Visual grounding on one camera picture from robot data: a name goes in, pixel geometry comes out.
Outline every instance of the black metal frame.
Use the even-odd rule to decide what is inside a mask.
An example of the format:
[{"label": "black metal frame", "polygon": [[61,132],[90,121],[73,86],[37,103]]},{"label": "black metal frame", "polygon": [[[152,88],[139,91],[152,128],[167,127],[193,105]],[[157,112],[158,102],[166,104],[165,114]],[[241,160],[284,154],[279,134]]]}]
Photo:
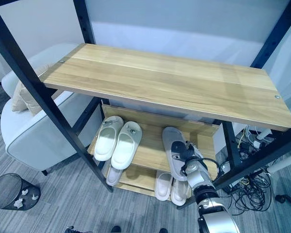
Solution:
[{"label": "black metal frame", "polygon": [[[0,1],[0,5],[13,2],[12,1]],[[84,4],[84,7],[80,7],[79,10],[82,11],[86,9],[85,1],[80,1]],[[82,127],[86,124],[90,115],[83,113],[77,120],[77,124],[71,127],[68,121],[65,119],[62,112],[54,103],[51,98],[52,90],[46,88],[45,85],[39,80],[30,63],[26,59],[25,55],[19,48],[17,42],[14,40],[12,34],[4,23],[2,17],[0,16],[0,53],[9,64],[14,73],[22,81],[28,91],[32,94],[34,99],[42,107],[48,117],[52,120],[55,126],[60,130],[72,147],[76,150],[78,155],[86,162],[86,164],[91,168],[95,175],[100,179],[100,181],[105,185],[105,187],[112,192],[113,188],[106,183],[106,178],[103,176],[100,168],[95,164],[92,156],[87,152],[87,149],[82,144],[78,138],[78,132],[81,131]],[[93,112],[97,107],[97,99],[93,99],[89,106],[87,106],[87,112]]]},{"label": "black metal frame", "polygon": [[[16,0],[0,0],[0,5],[14,2]],[[94,34],[92,32],[91,23],[87,14],[85,0],[74,0],[78,20],[82,30],[83,38],[86,43],[95,43]],[[280,17],[278,23],[275,25],[273,31],[267,38],[264,46],[260,50],[259,54],[255,58],[251,67],[262,68],[266,63],[269,56],[275,50],[289,27],[291,26],[291,1]],[[28,60],[22,53],[18,44],[14,40],[7,26],[0,16],[0,53],[10,65],[15,74],[23,82],[32,96],[40,104],[42,109],[46,112],[49,118],[53,121],[55,126],[61,131],[68,142],[77,151],[80,157],[88,164],[100,181],[112,192],[112,188],[106,184],[106,179],[101,173],[102,163],[97,166],[92,160],[91,156],[87,152],[78,138],[78,135],[86,122],[92,115],[95,108],[103,101],[109,104],[106,99],[100,99],[94,97],[88,104],[83,114],[77,120],[76,124],[71,127],[63,114],[60,112],[54,101],[51,99],[52,91],[45,87],[45,85],[39,80],[35,74],[33,68],[30,66]],[[286,132],[279,134],[277,139],[270,143],[268,146],[262,148],[256,155],[247,160],[241,161],[238,153],[235,134],[231,122],[222,121],[223,130],[226,140],[226,146],[228,151],[228,160],[231,165],[231,170],[219,177],[214,185],[216,189],[221,189],[228,186],[230,183],[238,180],[239,178],[249,175],[260,167],[265,166],[267,163],[273,161],[279,156],[289,152],[291,150],[291,128]],[[187,199],[187,202],[183,206],[179,206],[178,209],[182,209],[185,206],[194,203],[194,197]]]}]

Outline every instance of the mesh trash can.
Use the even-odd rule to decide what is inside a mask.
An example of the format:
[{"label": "mesh trash can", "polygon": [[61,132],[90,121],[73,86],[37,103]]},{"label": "mesh trash can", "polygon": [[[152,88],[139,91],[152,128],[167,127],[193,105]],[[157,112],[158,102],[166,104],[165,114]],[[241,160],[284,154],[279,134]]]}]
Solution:
[{"label": "mesh trash can", "polygon": [[15,173],[0,176],[0,209],[29,210],[37,204],[40,189]]}]

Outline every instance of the office chair wheel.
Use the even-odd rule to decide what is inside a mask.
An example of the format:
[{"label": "office chair wheel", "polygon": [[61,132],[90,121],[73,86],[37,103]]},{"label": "office chair wheel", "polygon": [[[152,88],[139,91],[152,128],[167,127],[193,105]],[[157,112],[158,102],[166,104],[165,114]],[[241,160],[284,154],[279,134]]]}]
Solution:
[{"label": "office chair wheel", "polygon": [[275,200],[280,203],[284,203],[286,201],[286,199],[282,195],[276,195]]}]

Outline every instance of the wooden panel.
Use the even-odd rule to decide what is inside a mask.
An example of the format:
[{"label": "wooden panel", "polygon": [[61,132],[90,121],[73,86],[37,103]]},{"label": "wooden panel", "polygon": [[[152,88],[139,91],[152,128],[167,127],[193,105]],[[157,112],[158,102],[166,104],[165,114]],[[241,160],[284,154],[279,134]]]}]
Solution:
[{"label": "wooden panel", "polygon": [[143,188],[138,188],[138,187],[131,186],[131,185],[128,185],[128,184],[118,183],[115,187],[121,188],[121,189],[125,189],[125,190],[128,190],[128,191],[132,191],[132,192],[135,192],[135,193],[141,193],[141,194],[144,194],[144,195],[155,197],[154,191],[143,189]]},{"label": "wooden panel", "polygon": [[120,183],[154,191],[156,170],[140,166],[129,166],[120,179]]},{"label": "wooden panel", "polygon": [[[127,115],[127,111],[124,108],[117,108],[113,106],[104,106],[103,109],[111,109],[114,108],[117,110],[116,115],[122,117],[122,111],[123,115],[127,116],[125,118],[126,121],[131,120],[129,116]],[[134,111],[135,113],[138,113],[140,116],[140,119],[144,119],[143,114],[147,116],[147,113]],[[109,117],[109,113],[115,113],[114,111],[105,112],[105,117]],[[141,142],[139,144],[139,147],[136,151],[136,154],[132,160],[133,165],[147,167],[155,170],[162,170],[162,171],[168,171],[170,172],[168,160],[166,157],[164,145],[162,142],[162,127],[153,126],[153,125],[147,125],[147,124],[140,124],[140,127],[143,130],[143,135]],[[199,135],[197,132],[194,131],[182,131],[184,137],[186,140],[189,140],[197,145],[197,147],[200,149],[201,153],[204,157],[211,158],[215,160],[215,153],[213,148],[213,139],[211,136],[205,136],[205,135]],[[94,144],[96,143],[97,135],[93,139],[92,144],[89,148],[92,148],[89,150],[89,153],[91,155],[94,154]],[[212,179],[214,179],[217,176],[217,170],[214,163],[207,162],[207,166],[209,166],[209,172]]]},{"label": "wooden panel", "polygon": [[285,131],[291,112],[261,69],[81,44],[47,87]]},{"label": "wooden panel", "polygon": [[202,122],[196,122],[186,119],[179,119],[170,116],[163,116],[159,114],[140,112],[132,109],[121,108],[116,106],[103,105],[103,112],[106,117],[118,116],[119,114],[124,120],[136,121],[138,123],[154,125],[161,128],[167,126],[174,126],[181,131],[196,132],[198,134],[213,136],[218,130],[219,126],[206,124]]}]

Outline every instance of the white slide sandal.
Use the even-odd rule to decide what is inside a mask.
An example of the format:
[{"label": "white slide sandal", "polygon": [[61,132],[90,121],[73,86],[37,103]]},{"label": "white slide sandal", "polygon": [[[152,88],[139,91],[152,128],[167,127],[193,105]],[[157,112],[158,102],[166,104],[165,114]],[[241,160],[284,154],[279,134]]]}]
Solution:
[{"label": "white slide sandal", "polygon": [[120,181],[123,170],[115,169],[114,167],[110,167],[108,176],[107,176],[107,184],[110,186],[115,186]]},{"label": "white slide sandal", "polygon": [[95,159],[107,161],[111,158],[123,125],[124,121],[119,116],[108,117],[102,122],[94,150]]},{"label": "white slide sandal", "polygon": [[101,169],[101,172],[102,172],[104,177],[108,176],[110,167],[111,167],[111,159],[108,159]]},{"label": "white slide sandal", "polygon": [[173,186],[171,188],[170,199],[173,204],[181,206],[184,205],[188,194],[190,193],[190,187],[187,181],[177,181],[174,180]]},{"label": "white slide sandal", "polygon": [[162,140],[172,176],[176,180],[186,181],[187,177],[181,172],[184,162],[173,158],[173,156],[177,156],[181,151],[186,150],[184,136],[177,128],[166,127],[162,133]]},{"label": "white slide sandal", "polygon": [[132,162],[142,137],[141,127],[133,121],[126,122],[121,129],[111,164],[118,170],[126,169]]},{"label": "white slide sandal", "polygon": [[167,200],[170,195],[173,177],[169,172],[157,171],[154,194],[158,200]]}]

